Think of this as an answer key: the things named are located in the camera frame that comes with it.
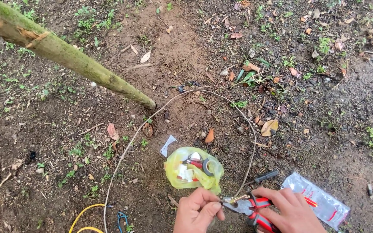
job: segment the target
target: clear plastic packet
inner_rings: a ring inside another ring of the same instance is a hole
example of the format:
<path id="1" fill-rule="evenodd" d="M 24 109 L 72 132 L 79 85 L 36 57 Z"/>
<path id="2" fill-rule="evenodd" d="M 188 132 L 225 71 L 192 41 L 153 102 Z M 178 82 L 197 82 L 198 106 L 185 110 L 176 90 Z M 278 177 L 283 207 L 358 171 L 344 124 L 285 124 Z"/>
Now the clear plastic packet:
<path id="1" fill-rule="evenodd" d="M 324 221 L 327 225 L 338 231 L 338 225 L 345 220 L 350 208 L 342 202 L 336 200 L 309 180 L 305 179 L 297 172 L 293 172 L 283 182 L 283 186 L 291 188 L 293 192 L 303 194 L 315 201 L 318 206 L 311 207 L 316 217 Z"/>
<path id="2" fill-rule="evenodd" d="M 221 193 L 221 163 L 212 155 L 195 147 L 181 147 L 164 162 L 166 177 L 177 189 L 203 187 L 214 194 Z"/>

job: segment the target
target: dirt ground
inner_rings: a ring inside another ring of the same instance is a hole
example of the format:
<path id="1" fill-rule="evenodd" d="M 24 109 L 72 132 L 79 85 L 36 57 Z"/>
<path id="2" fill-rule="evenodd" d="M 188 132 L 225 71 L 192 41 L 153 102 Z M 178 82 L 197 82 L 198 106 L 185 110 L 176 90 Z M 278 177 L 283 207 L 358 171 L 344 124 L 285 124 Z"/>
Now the dirt ground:
<path id="1" fill-rule="evenodd" d="M 227 0 L 8 3 L 121 75 L 159 108 L 189 81 L 240 104 L 256 127 L 257 143 L 265 145 L 248 181 L 278 169 L 280 175 L 262 185 L 279 189 L 276 183 L 296 170 L 350 207 L 341 232 L 373 232 L 367 190 L 373 187 L 373 1 L 244 0 L 237 9 Z M 130 44 L 137 55 L 121 53 Z M 153 66 L 128 69 L 149 50 Z M 262 69 L 260 75 L 235 85 L 246 60 Z M 230 66 L 232 80 L 219 75 Z M 11 174 L 0 187 L 0 232 L 68 231 L 82 209 L 104 202 L 123 148 L 154 112 L 0 38 L 0 184 Z M 255 120 L 276 117 L 275 135 L 261 136 Z M 109 123 L 119 133 L 117 151 Z M 165 177 L 159 151 L 169 135 L 178 140 L 169 154 L 195 146 L 221 162 L 221 195 L 235 194 L 243 182 L 254 135 L 226 101 L 192 92 L 152 125 L 153 136 L 137 136 L 113 181 L 108 232 L 118 232 L 118 211 L 138 232 L 172 231 L 176 207 L 168 195 L 179 200 L 193 190 L 175 189 Z M 204 143 L 201 134 L 210 128 L 215 140 Z M 225 214 L 209 232 L 252 232 L 244 216 Z M 90 209 L 75 230 L 103 230 L 102 218 L 101 207 Z"/>

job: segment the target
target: blue wire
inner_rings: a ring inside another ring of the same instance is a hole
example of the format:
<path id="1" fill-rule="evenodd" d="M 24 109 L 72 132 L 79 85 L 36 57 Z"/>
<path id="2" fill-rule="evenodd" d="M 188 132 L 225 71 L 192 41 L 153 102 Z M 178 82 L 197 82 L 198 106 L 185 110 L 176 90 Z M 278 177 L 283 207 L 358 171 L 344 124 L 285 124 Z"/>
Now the blue wire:
<path id="1" fill-rule="evenodd" d="M 122 213 L 122 212 L 117 212 L 116 216 L 117 216 L 116 227 L 119 227 L 120 233 L 123 233 L 122 228 L 120 228 L 119 222 L 120 222 L 120 219 L 125 218 L 126 225 L 128 225 L 129 224 L 128 223 L 128 217 L 124 213 Z"/>

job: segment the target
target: person's right hand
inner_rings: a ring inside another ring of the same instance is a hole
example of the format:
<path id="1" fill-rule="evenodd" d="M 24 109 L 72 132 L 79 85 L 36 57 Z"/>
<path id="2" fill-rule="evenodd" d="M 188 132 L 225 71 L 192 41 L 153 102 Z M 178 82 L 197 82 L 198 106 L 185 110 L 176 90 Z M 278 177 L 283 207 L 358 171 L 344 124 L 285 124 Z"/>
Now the person's right hand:
<path id="1" fill-rule="evenodd" d="M 257 209 L 282 233 L 326 233 L 302 194 L 293 193 L 290 188 L 271 190 L 262 187 L 253 190 L 252 193 L 256 197 L 270 199 L 280 210 L 280 214 L 277 214 L 269 208 Z M 258 230 L 269 233 L 261 226 L 258 227 Z"/>

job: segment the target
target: mossy tree trunk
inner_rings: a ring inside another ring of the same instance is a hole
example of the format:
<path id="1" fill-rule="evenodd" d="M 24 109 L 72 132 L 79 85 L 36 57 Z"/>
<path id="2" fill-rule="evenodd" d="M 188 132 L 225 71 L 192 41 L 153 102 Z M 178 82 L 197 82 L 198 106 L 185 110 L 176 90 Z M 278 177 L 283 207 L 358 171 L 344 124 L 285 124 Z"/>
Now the mossy tree trunk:
<path id="1" fill-rule="evenodd" d="M 138 89 L 2 2 L 0 2 L 0 37 L 27 47 L 36 54 L 65 66 L 148 109 L 156 108 L 155 102 Z"/>

